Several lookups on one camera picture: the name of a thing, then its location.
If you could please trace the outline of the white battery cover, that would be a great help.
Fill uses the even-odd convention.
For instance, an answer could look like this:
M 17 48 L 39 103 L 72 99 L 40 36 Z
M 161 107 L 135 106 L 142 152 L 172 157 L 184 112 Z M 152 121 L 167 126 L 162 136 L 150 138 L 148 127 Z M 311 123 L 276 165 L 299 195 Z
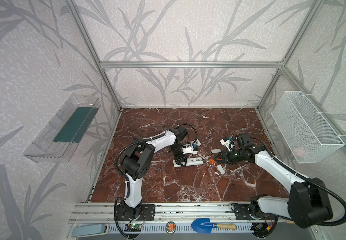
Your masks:
M 221 173 L 221 175 L 224 175 L 226 172 L 223 169 L 223 167 L 221 165 L 217 165 L 217 169 L 219 170 L 219 172 Z
M 212 153 L 212 154 L 217 154 L 217 153 L 220 153 L 220 152 L 221 152 L 220 149 L 212 149 L 212 150 L 211 150 L 211 153 Z

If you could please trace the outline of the white remote with coloured buttons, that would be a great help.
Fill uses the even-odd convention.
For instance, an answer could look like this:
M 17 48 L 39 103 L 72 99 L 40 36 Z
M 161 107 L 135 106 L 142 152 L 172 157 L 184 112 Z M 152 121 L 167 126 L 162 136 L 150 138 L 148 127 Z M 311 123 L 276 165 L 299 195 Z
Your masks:
M 202 165 L 204 161 L 201 158 L 189 158 L 186 161 L 182 163 L 176 163 L 175 160 L 173 160 L 173 164 L 175 168 L 179 167 L 188 167 L 188 166 L 197 166 L 197 165 Z

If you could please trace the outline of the orange handled screwdriver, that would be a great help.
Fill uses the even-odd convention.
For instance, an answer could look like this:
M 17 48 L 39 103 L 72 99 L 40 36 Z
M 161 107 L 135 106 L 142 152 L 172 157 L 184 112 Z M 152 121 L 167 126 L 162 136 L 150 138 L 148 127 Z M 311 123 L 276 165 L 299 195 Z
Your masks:
M 210 164 L 215 164 L 215 165 L 218 164 L 218 162 L 216 162 L 214 159 L 209 159 L 209 163 L 210 163 Z

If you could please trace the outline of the white remote control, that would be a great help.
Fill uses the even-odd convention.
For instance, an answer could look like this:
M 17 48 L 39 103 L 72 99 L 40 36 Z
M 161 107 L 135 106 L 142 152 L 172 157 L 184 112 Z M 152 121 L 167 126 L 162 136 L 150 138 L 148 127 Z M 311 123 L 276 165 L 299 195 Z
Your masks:
M 196 148 L 196 147 L 199 147 L 201 146 L 201 142 L 199 140 L 196 140 L 194 143 L 193 143 L 193 146 Z

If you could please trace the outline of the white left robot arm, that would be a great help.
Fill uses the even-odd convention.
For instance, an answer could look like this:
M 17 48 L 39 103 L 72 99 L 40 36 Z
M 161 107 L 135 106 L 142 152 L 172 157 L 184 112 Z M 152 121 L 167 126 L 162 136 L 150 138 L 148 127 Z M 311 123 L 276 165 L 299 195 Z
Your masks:
M 154 154 L 168 147 L 174 155 L 174 163 L 185 167 L 189 163 L 187 155 L 196 155 L 200 146 L 198 131 L 191 124 L 179 124 L 148 138 L 133 138 L 118 153 L 114 163 L 116 171 L 125 179 L 126 184 L 125 197 L 120 199 L 120 209 L 135 215 L 141 211 L 142 182 Z

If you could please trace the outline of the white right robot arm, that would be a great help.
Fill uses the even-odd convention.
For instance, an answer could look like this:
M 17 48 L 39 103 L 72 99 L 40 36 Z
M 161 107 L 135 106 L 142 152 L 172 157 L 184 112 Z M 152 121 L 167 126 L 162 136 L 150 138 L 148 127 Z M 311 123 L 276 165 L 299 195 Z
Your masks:
M 302 229 L 314 225 L 334 227 L 346 223 L 346 202 L 319 178 L 311 179 L 292 169 L 276 157 L 264 142 L 254 144 L 249 134 L 222 138 L 226 147 L 216 158 L 219 164 L 253 163 L 268 172 L 289 193 L 288 198 L 259 195 L 251 198 L 248 207 L 232 204 L 235 213 L 247 212 L 259 220 L 275 215 L 294 222 Z

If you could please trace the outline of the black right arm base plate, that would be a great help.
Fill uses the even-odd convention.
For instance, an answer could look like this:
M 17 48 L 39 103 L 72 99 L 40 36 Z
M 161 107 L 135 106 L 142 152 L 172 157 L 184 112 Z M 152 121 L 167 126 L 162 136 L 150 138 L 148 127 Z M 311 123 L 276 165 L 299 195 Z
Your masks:
M 276 219 L 276 215 L 274 214 L 265 214 L 261 212 L 254 212 L 256 210 L 253 208 L 251 210 L 250 203 L 231 203 L 230 208 L 232 212 L 235 214 L 237 220 L 257 220 L 257 221 L 274 221 Z

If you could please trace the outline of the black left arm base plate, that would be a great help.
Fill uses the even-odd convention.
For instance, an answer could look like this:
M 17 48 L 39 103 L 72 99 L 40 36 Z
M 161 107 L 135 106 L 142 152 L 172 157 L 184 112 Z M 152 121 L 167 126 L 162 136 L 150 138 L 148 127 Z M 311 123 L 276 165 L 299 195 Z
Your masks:
M 135 208 L 131 208 L 126 204 L 116 206 L 116 220 L 146 220 L 153 221 L 155 219 L 156 205 L 140 204 Z

